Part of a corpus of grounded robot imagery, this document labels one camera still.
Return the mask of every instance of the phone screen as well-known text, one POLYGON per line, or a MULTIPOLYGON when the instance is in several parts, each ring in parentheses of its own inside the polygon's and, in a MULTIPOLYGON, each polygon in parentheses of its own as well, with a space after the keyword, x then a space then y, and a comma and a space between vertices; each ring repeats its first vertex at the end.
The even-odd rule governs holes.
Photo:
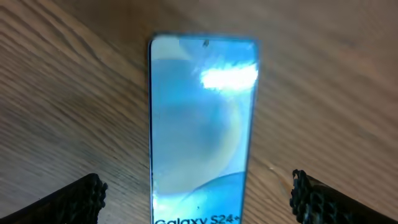
POLYGON ((152 224, 241 223, 257 76, 252 40, 151 42, 152 224))

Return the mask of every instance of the phone frame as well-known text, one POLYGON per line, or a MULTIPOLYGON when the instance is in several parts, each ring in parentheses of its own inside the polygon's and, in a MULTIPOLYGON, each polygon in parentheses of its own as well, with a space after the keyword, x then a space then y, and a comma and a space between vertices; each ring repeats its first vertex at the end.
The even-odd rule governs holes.
POLYGON ((257 61, 258 66, 258 76, 257 80, 253 86, 253 94, 251 96, 251 108, 250 108, 250 121, 249 121, 249 137, 248 137, 248 149, 246 153, 246 167, 244 170, 244 187, 243 187, 243 194, 242 194, 242 201, 241 201, 241 211, 240 211, 240 221, 243 221, 243 210, 244 210, 244 198, 246 194, 246 181, 248 177, 248 167, 249 167, 249 156, 251 150, 251 138, 252 138, 252 129, 253 129, 253 120, 254 120, 254 109, 256 107, 256 99, 257 99, 257 88, 260 78, 260 67, 261 61, 259 60, 259 41, 255 39, 251 39, 248 37, 240 37, 240 36, 228 36, 228 35, 214 35, 214 34, 184 34, 178 32, 157 32, 155 33, 151 40, 148 43, 148 50, 147 50, 147 60, 148 60, 148 116, 149 116, 149 172, 150 172, 150 224, 154 224, 154 206, 153 206, 153 170, 152 170, 152 55, 151 55, 151 47, 152 42, 155 40, 156 37, 161 35, 174 35, 177 37, 194 37, 195 39, 203 39, 203 40, 229 40, 229 41, 242 41, 242 40, 250 40, 253 41, 256 49, 255 49, 255 58, 257 61))

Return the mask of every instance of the brown wood grain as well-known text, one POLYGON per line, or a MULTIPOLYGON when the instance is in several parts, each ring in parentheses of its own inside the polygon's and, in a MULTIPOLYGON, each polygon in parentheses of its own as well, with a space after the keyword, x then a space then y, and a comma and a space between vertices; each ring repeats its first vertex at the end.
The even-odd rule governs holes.
POLYGON ((100 223, 149 223, 147 41, 172 30, 262 42, 245 223, 295 222, 293 169, 398 219, 397 1, 0 3, 0 217, 96 172, 100 223))

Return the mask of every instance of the smartphone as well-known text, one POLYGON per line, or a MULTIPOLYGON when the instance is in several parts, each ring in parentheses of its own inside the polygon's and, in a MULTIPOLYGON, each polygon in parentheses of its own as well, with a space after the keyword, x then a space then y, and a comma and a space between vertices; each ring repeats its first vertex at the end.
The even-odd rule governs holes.
POLYGON ((241 223, 256 41, 161 34, 149 46, 152 224, 241 223))

